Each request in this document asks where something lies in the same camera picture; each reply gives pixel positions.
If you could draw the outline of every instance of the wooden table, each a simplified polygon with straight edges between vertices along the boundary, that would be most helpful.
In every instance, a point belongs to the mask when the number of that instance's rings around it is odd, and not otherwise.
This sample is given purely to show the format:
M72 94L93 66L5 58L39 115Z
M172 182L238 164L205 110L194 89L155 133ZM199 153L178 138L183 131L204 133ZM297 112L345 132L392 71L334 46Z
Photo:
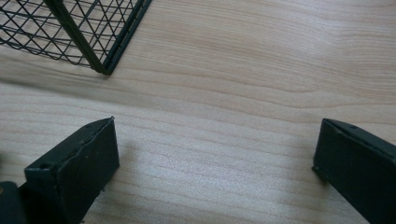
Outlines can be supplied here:
M0 47L0 180L116 118L85 223L366 223L311 171L322 118L396 143L396 4L154 0L115 73Z

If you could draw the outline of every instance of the light wood surface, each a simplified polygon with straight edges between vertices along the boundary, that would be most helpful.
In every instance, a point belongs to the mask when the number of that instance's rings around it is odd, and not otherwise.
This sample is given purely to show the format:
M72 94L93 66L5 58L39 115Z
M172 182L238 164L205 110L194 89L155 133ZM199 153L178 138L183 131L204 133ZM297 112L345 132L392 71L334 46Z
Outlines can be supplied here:
M394 0L154 0L115 73L0 47L0 181L116 118L85 223L367 223L311 171L322 118L396 143Z

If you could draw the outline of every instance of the black object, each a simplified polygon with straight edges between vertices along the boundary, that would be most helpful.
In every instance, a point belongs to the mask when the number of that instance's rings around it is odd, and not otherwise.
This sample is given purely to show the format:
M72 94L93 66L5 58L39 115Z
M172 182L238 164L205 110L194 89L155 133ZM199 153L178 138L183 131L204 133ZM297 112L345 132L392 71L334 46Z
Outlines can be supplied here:
M0 182L0 223L26 223L18 187L13 182Z
M4 0L0 45L110 75L151 0Z
M354 125L324 119L313 170L370 223L396 223L396 146Z
M97 120L26 167L21 199L14 190L0 204L20 202L30 224L78 224L119 166L114 119Z

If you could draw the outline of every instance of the metal wire grid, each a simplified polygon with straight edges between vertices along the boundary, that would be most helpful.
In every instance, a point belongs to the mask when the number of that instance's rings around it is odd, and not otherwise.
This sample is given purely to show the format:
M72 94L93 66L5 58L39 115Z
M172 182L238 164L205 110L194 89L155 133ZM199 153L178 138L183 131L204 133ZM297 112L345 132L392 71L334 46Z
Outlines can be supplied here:
M64 0L101 63L118 42L135 1ZM7 0L0 8L0 44L72 64L89 63L42 0Z

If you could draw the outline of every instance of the wire mesh basket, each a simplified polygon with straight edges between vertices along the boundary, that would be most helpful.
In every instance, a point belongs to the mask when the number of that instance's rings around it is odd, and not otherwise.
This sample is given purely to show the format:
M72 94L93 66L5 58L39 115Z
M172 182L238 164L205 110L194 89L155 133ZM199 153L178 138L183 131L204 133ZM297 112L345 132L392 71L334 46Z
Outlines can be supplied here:
M2 0L0 45L110 75L151 0Z

